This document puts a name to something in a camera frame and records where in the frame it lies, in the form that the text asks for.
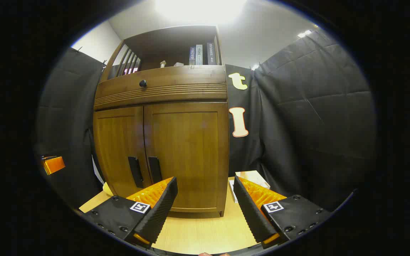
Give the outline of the black backdrop cloth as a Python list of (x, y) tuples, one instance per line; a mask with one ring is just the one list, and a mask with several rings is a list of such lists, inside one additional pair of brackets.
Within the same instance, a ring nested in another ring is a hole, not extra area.
[[(225, 64), (229, 177), (257, 170), (272, 190), (304, 196), (328, 211), (374, 167), (377, 115), (366, 78), (324, 31), (275, 53), (254, 71)], [(49, 181), (71, 207), (105, 182), (93, 138), (93, 103), (104, 71), (68, 49), (48, 72), (36, 116), (38, 158), (62, 156)]]

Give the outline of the wooden shoe cabinet door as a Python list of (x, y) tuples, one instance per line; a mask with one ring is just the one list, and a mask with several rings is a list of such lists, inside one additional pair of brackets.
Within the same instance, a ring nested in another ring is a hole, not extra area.
[(223, 217), (229, 175), (226, 102), (146, 105), (144, 142), (153, 178), (176, 177), (172, 211)]
[(127, 197), (152, 185), (142, 106), (94, 112), (93, 136), (101, 171), (114, 195)]

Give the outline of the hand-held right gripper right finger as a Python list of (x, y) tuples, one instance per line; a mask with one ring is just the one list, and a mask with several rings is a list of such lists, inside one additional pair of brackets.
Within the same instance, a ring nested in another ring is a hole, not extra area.
[(286, 197), (239, 176), (234, 177), (233, 192), (249, 230), (264, 249), (301, 237), (332, 215), (303, 196)]

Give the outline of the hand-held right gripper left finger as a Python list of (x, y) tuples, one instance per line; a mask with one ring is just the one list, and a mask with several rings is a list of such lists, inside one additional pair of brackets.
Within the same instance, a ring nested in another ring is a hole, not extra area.
[(82, 216), (120, 240), (151, 248), (177, 193), (177, 178), (170, 177), (126, 198), (112, 196)]

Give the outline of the wooden double-door shoe cabinet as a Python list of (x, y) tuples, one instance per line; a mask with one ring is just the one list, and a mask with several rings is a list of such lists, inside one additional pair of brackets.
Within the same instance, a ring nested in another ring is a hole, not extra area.
[[(160, 62), (165, 60), (165, 68), (174, 67), (175, 63), (189, 65), (189, 48), (196, 45), (203, 45), (203, 65), (207, 64), (207, 43), (214, 43), (216, 65), (222, 65), (225, 69), (221, 57), (221, 45), (219, 40), (218, 28), (210, 25), (190, 25), (162, 28), (148, 31), (123, 39), (116, 47), (114, 53), (108, 60), (108, 64), (101, 75), (99, 83), (151, 69), (160, 68)], [(164, 103), (189, 103), (189, 102), (226, 102), (225, 100), (189, 100), (189, 101), (169, 101), (142, 103), (128, 106), (120, 106), (98, 111), (138, 107), (143, 108), (151, 104)], [(152, 185), (164, 180), (161, 176), (152, 179)]]

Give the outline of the large ceiling light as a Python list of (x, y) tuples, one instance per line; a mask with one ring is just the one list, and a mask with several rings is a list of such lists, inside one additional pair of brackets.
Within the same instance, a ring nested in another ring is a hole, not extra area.
[(170, 21), (223, 23), (238, 17), (247, 0), (155, 0), (155, 10)]

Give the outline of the white cardboard box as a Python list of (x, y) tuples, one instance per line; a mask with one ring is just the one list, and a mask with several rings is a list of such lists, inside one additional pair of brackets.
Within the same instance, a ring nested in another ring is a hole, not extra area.
[(238, 177), (242, 177), (246, 180), (256, 183), (257, 185), (270, 189), (269, 183), (267, 183), (267, 181), (262, 177), (261, 174), (259, 174), (257, 170), (236, 172), (235, 174)]

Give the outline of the flat white box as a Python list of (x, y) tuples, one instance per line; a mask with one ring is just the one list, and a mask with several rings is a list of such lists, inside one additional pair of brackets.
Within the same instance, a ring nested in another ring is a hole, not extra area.
[(231, 192), (232, 192), (232, 196), (233, 196), (233, 201), (235, 202), (235, 203), (238, 203), (238, 199), (237, 199), (237, 196), (236, 196), (236, 194), (235, 194), (235, 192), (234, 192), (234, 180), (228, 180), (229, 181), (229, 186), (230, 186), (230, 189), (231, 189)]

